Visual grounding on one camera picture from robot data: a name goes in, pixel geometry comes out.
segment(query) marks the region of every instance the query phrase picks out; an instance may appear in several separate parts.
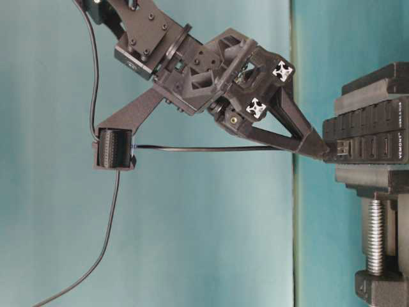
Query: usb port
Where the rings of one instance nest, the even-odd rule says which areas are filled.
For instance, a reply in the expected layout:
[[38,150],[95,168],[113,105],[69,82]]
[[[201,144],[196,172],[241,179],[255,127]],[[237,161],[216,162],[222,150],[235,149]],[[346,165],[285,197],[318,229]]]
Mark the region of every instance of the usb port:
[[349,158],[352,157],[352,141],[338,141],[337,142],[337,155],[347,155]]
[[361,159],[364,157],[364,138],[358,139],[358,157]]
[[374,136],[369,140],[369,157],[376,158],[376,138]]
[[385,136],[383,139],[383,156],[389,157],[389,136]]

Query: wire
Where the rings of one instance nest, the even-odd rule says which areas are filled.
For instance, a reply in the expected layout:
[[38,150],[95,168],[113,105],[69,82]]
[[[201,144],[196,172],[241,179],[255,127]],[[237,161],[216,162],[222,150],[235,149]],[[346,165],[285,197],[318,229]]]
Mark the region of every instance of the wire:
[[80,283],[82,283],[95,270],[95,268],[98,266],[98,264],[100,264],[102,258],[105,255],[105,252],[107,251],[109,237],[111,235],[112,220],[114,219],[114,213],[115,213],[115,207],[116,207],[116,198],[118,197],[118,189],[119,189],[119,186],[120,186],[120,173],[121,173],[120,171],[116,172],[115,186],[114,186],[114,196],[112,197],[111,211],[109,213],[109,222],[108,222],[108,226],[107,226],[107,231],[105,233],[104,245],[102,247],[101,253],[98,256],[97,260],[89,268],[89,270],[84,275],[82,275],[82,277],[79,278],[75,283],[73,283],[69,287],[65,288],[61,292],[57,293],[56,295],[54,295],[52,297],[49,297],[48,299],[45,299],[44,301],[42,301],[42,302],[40,302],[38,304],[35,304],[33,307],[44,306],[45,304],[48,304],[49,302],[57,299],[58,297],[61,297],[62,295],[66,294],[67,292],[71,291],[76,286],[78,286]]
[[161,150],[164,152],[255,152],[281,150],[271,146],[238,146],[238,147],[168,147],[157,145],[137,145],[138,149]]
[[98,61],[98,51],[96,49],[95,34],[94,34],[94,29],[91,24],[91,21],[89,21],[89,18],[84,8],[81,6],[81,4],[77,2],[77,0],[72,0],[72,2],[81,12],[82,17],[84,17],[84,20],[85,20],[85,23],[87,25],[88,32],[89,32],[89,38],[91,40],[93,64],[94,64],[94,87],[93,87],[93,92],[92,92],[91,106],[89,108],[89,130],[91,131],[91,135],[93,136],[94,140],[98,142],[99,138],[95,134],[94,121],[95,121],[96,97],[98,96],[98,86],[100,82],[100,69],[99,69],[99,61]]

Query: metal screw thread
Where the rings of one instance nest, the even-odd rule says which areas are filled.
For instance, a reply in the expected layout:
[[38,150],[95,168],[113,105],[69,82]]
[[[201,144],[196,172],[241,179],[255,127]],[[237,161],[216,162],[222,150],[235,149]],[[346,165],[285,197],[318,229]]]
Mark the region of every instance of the metal screw thread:
[[385,261],[384,209],[380,200],[369,202],[367,271],[381,276]]

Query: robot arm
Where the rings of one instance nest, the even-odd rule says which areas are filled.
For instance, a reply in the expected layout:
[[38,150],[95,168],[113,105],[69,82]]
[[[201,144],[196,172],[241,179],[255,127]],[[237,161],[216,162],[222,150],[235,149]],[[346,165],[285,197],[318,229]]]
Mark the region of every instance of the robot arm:
[[[82,5],[118,38],[116,59],[153,79],[150,90],[96,128],[96,168],[134,168],[132,136],[164,99],[191,116],[207,110],[225,131],[241,138],[315,159],[328,152],[291,98],[295,67],[282,56],[234,29],[203,45],[189,35],[189,24],[182,27],[152,0],[84,0]],[[267,112],[290,138],[253,127]]]

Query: teal backdrop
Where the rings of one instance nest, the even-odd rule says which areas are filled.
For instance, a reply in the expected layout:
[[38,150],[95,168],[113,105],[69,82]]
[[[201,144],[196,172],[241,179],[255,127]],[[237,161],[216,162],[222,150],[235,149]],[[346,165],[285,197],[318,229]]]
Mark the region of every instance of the teal backdrop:
[[[321,133],[342,85],[393,61],[409,61],[409,2],[292,0],[296,97]],[[335,167],[296,158],[297,305],[367,306],[355,296],[365,268],[360,200],[335,183]]]
[[[289,2],[256,2],[157,1],[181,24],[191,23],[202,42],[233,27],[288,58]],[[27,307],[75,281],[98,256],[114,174],[92,169],[91,49],[71,1],[3,1],[0,28],[0,306]],[[106,28],[96,28],[96,39],[98,123],[149,84],[113,58],[115,39]],[[206,113],[191,118],[166,104],[137,142],[249,145]],[[100,267],[49,306],[293,305],[289,153],[137,158],[137,169],[122,175]]]

